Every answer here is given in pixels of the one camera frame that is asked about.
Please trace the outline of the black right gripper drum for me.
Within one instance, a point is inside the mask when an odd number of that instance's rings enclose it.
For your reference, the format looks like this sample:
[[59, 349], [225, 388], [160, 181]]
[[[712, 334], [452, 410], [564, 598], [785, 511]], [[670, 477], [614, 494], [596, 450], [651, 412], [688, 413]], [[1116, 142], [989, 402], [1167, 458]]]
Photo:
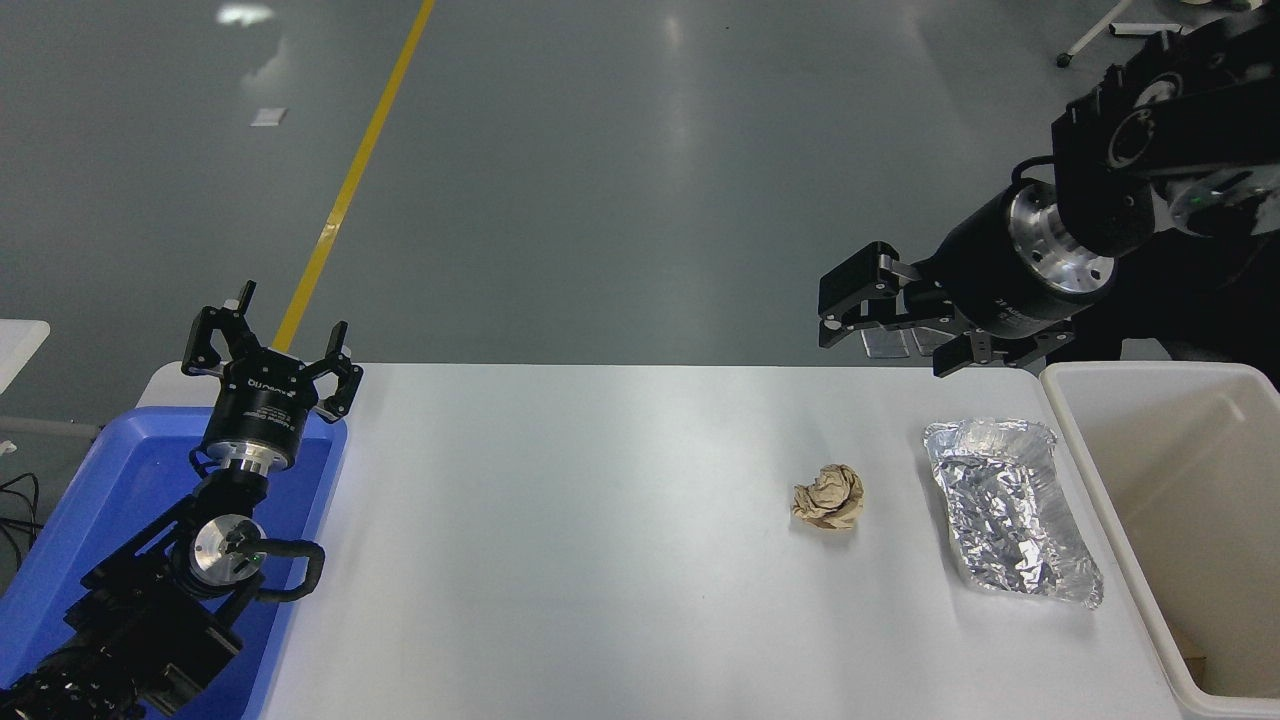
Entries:
[[1078, 304], [1050, 288], [1018, 254], [1014, 197], [991, 199], [920, 261], [922, 275], [938, 283], [973, 325], [1002, 340], [1024, 340], [1078, 313]]

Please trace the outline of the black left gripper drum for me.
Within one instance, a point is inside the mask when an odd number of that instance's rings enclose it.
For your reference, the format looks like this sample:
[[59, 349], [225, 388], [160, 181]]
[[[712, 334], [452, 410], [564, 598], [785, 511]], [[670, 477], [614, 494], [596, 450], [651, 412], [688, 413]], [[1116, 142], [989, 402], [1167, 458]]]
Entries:
[[307, 416], [317, 402], [305, 363], [270, 348], [219, 370], [219, 393], [204, 433], [204, 455], [225, 460], [246, 450], [273, 466], [294, 465]]

